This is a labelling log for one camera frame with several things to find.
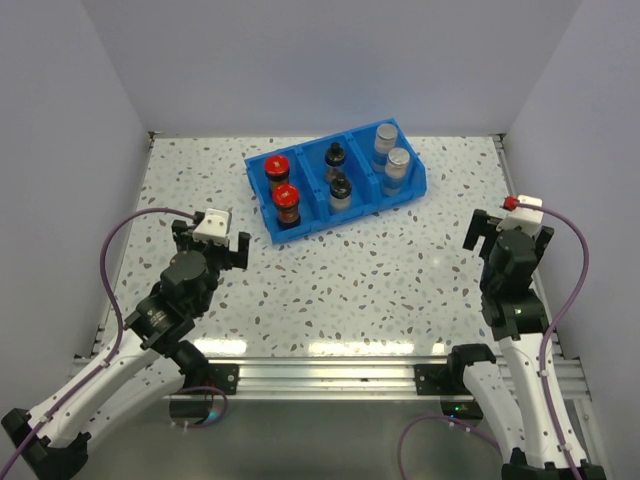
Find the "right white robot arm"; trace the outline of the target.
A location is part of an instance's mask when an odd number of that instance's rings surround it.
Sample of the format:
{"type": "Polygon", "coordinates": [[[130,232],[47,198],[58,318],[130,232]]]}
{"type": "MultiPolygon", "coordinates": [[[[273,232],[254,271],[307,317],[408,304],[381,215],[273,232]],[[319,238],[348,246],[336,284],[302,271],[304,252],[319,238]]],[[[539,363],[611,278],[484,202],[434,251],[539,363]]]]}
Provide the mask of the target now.
{"type": "Polygon", "coordinates": [[[495,435],[504,479],[603,479],[581,446],[563,402],[551,348],[558,322],[547,317],[531,284],[554,231],[549,209],[509,197],[507,215],[474,212],[464,248],[481,249],[482,315],[506,361],[508,390],[485,344],[452,348],[445,379],[470,392],[495,435]]]}

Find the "black-cap spice grinder bottle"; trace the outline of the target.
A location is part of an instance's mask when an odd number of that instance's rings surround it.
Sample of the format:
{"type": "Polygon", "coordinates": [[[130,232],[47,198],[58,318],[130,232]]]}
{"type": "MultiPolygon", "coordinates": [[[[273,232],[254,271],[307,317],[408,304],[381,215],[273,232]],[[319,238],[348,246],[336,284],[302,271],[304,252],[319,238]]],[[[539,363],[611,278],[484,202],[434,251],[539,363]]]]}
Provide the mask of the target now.
{"type": "Polygon", "coordinates": [[[332,214],[347,211],[351,207],[352,185],[344,174],[339,174],[329,184],[329,210],[332,214]]]}

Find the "red-lid sauce jar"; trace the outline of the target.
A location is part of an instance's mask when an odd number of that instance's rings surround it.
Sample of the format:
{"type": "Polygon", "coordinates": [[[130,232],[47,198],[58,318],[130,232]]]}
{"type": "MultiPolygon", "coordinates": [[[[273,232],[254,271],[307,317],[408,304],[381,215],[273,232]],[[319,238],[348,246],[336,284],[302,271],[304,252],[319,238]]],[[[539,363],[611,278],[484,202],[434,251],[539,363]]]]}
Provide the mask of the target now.
{"type": "Polygon", "coordinates": [[[271,155],[264,162],[264,173],[269,182],[269,190],[275,191],[279,186],[289,183],[290,162],[282,154],[271,155]]]}
{"type": "Polygon", "coordinates": [[[273,203],[277,210],[277,222],[282,229],[289,229],[300,224],[299,190],[291,184],[281,184],[272,193],[273,203]]]}

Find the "silver-lid blue-label bottle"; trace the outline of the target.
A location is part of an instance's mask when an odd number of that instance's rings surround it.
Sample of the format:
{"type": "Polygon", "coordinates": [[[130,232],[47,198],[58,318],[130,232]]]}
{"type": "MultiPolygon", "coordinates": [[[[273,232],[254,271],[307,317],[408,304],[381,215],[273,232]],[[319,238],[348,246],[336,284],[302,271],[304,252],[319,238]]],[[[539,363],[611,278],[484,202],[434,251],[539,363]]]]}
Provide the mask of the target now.
{"type": "Polygon", "coordinates": [[[383,172],[387,156],[395,147],[398,137],[397,127],[392,123],[380,124],[375,132],[371,166],[374,172],[383,172]]]}
{"type": "Polygon", "coordinates": [[[382,192],[385,195],[393,196],[400,192],[410,161],[410,154],[404,148],[395,147],[389,151],[382,183],[382,192]]]}

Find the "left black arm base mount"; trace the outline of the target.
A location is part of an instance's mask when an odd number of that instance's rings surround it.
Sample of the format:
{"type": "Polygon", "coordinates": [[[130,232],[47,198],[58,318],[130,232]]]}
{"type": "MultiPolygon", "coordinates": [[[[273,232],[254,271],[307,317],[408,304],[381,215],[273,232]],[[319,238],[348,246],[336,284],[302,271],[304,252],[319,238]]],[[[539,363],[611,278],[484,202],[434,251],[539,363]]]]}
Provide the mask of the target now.
{"type": "Polygon", "coordinates": [[[240,368],[235,363],[211,363],[191,342],[181,341],[170,355],[184,381],[178,396],[201,394],[194,410],[188,414],[184,404],[170,404],[170,414],[183,413],[186,431],[209,428],[220,423],[229,410],[229,397],[237,393],[240,368]]]}

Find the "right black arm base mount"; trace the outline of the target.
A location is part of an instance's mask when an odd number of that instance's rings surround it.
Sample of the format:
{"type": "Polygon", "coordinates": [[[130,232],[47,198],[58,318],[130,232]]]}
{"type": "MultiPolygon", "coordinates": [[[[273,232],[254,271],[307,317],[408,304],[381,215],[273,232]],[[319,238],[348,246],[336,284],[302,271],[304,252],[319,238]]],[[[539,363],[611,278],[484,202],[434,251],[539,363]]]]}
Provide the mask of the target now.
{"type": "MultiPolygon", "coordinates": [[[[418,363],[413,366],[416,394],[419,396],[470,397],[470,391],[463,384],[466,367],[474,363],[488,361],[496,363],[496,357],[485,344],[464,344],[454,346],[445,363],[418,363]]],[[[481,408],[475,400],[442,400],[443,414],[461,420],[479,423],[483,418],[481,408]]]]}

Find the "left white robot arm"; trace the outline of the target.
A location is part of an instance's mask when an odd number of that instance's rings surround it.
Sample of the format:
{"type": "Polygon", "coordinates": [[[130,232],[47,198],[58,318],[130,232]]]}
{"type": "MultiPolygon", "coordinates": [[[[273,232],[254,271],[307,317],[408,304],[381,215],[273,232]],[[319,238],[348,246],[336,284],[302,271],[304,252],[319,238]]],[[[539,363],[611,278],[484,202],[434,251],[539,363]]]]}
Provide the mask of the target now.
{"type": "Polygon", "coordinates": [[[2,468],[8,474],[23,459],[39,479],[71,479],[86,464],[94,439],[90,418],[139,371],[164,357],[175,364],[163,392],[202,392],[227,399],[237,374],[216,374],[205,355],[186,335],[210,308],[220,273],[248,264],[250,236],[238,235],[229,247],[231,214],[208,209],[178,212],[172,224],[177,252],[159,281],[128,317],[117,318],[117,332],[107,346],[55,394],[31,409],[14,408],[1,425],[15,445],[2,468]]]}

